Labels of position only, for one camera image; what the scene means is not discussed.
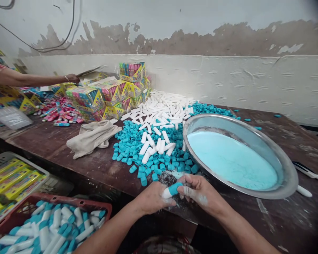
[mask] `red plastic basket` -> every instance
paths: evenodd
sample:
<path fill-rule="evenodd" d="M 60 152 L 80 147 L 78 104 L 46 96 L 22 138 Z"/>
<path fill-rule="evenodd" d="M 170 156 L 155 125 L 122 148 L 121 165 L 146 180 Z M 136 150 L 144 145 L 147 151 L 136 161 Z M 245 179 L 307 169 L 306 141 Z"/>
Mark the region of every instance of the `red plastic basket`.
<path fill-rule="evenodd" d="M 105 222 L 110 219 L 112 205 L 108 203 L 95 202 L 85 199 L 69 198 L 64 196 L 54 196 L 44 193 L 32 193 L 26 197 L 19 206 L 15 207 L 4 219 L 0 222 L 0 238 L 7 235 L 11 229 L 16 226 L 22 226 L 25 220 L 31 217 L 32 212 L 37 208 L 36 203 L 40 200 L 47 201 L 53 204 L 69 204 L 80 207 L 86 212 L 95 210 L 106 210 Z"/>

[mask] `stacked boxes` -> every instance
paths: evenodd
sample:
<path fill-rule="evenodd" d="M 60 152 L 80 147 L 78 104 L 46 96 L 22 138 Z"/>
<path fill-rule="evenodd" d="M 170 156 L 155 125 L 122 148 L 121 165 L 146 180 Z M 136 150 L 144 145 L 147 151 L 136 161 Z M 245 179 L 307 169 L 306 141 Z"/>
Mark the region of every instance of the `stacked boxes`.
<path fill-rule="evenodd" d="M 46 175 L 13 158 L 0 166 L 0 216 L 31 193 Z"/>
<path fill-rule="evenodd" d="M 80 112 L 85 122 L 100 122 L 109 119 L 99 89 L 77 87 L 67 90 L 66 95 L 75 109 Z"/>
<path fill-rule="evenodd" d="M 0 108 L 14 106 L 28 115 L 36 111 L 35 102 L 41 103 L 36 96 L 31 100 L 17 88 L 0 85 Z"/>

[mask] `dirty stain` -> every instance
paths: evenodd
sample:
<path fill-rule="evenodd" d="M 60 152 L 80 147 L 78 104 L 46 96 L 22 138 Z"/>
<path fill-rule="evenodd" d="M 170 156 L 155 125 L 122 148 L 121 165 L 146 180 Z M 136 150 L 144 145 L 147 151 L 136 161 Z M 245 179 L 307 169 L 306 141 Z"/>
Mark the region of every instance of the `dirty stain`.
<path fill-rule="evenodd" d="M 167 54 L 167 55 L 216 55 L 216 56 L 283 56 L 289 54 L 318 55 L 318 23 L 313 21 L 274 22 L 265 29 L 253 30 L 247 22 L 224 24 L 215 28 L 213 34 L 186 34 L 175 31 L 170 38 L 153 39 L 141 34 L 140 25 L 129 23 L 101 27 L 91 20 L 92 33 L 87 23 L 82 23 L 87 39 L 72 44 L 66 42 L 63 48 L 48 53 L 19 49 L 19 57 L 39 55 L 81 55 L 81 54 Z M 33 43 L 33 47 L 46 48 L 60 44 L 52 25 L 48 33 Z"/>

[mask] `pile of caps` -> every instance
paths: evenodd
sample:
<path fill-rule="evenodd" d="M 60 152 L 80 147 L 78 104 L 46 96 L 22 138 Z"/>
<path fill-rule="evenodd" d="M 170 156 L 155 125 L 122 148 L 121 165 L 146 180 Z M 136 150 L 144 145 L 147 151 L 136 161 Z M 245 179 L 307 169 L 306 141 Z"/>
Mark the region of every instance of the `pile of caps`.
<path fill-rule="evenodd" d="M 153 91 L 151 97 L 121 120 L 124 128 L 115 137 L 112 159 L 127 163 L 130 173 L 138 170 L 142 186 L 158 181 L 165 170 L 195 174 L 198 166 L 186 151 L 183 140 L 185 120 L 192 115 L 216 113 L 237 118 L 229 110 L 195 102 L 182 95 Z"/>
<path fill-rule="evenodd" d="M 84 122 L 80 113 L 64 97 L 48 98 L 37 108 L 39 110 L 34 115 L 43 117 L 43 122 L 54 122 L 54 126 L 68 127 L 71 123 Z"/>
<path fill-rule="evenodd" d="M 68 204 L 40 200 L 24 225 L 0 238 L 1 253 L 71 254 L 105 222 L 106 211 L 90 214 Z"/>

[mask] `finger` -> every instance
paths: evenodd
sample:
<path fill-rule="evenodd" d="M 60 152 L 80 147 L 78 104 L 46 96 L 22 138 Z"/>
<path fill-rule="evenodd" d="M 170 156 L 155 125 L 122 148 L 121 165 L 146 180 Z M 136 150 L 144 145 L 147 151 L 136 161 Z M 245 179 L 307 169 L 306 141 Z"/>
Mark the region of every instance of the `finger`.
<path fill-rule="evenodd" d="M 177 180 L 177 182 L 181 182 L 181 183 L 185 184 L 185 183 L 186 183 L 185 175 L 183 175 L 182 177 L 180 177 L 180 178 Z"/>
<path fill-rule="evenodd" d="M 191 189 L 190 187 L 187 187 L 187 186 L 179 186 L 177 191 L 180 194 L 184 194 L 185 196 L 190 197 L 192 199 L 196 199 L 196 197 L 197 197 L 196 190 Z"/>
<path fill-rule="evenodd" d="M 167 206 L 176 206 L 177 205 L 176 201 L 173 198 L 163 199 L 163 201 Z"/>

